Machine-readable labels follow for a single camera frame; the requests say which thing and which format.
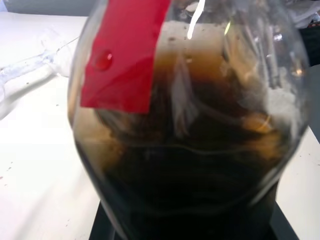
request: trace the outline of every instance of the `red label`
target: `red label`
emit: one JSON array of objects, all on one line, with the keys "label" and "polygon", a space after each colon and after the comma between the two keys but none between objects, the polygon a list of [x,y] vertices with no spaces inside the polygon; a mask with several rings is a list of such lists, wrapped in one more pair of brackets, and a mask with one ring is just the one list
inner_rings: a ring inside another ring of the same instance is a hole
[{"label": "red label", "polygon": [[170,0],[109,0],[85,68],[82,107],[149,111],[156,45]]}]

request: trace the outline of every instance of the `dark brown liquid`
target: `dark brown liquid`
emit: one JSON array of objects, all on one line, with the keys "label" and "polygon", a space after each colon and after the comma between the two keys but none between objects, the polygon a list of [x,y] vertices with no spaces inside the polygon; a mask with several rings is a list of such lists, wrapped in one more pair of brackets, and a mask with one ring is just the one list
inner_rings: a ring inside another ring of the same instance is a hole
[{"label": "dark brown liquid", "polygon": [[148,114],[97,109],[79,118],[82,160],[129,240],[263,234],[273,201],[248,202],[288,139],[262,109],[239,104],[241,76],[229,61],[222,51],[158,52]]}]

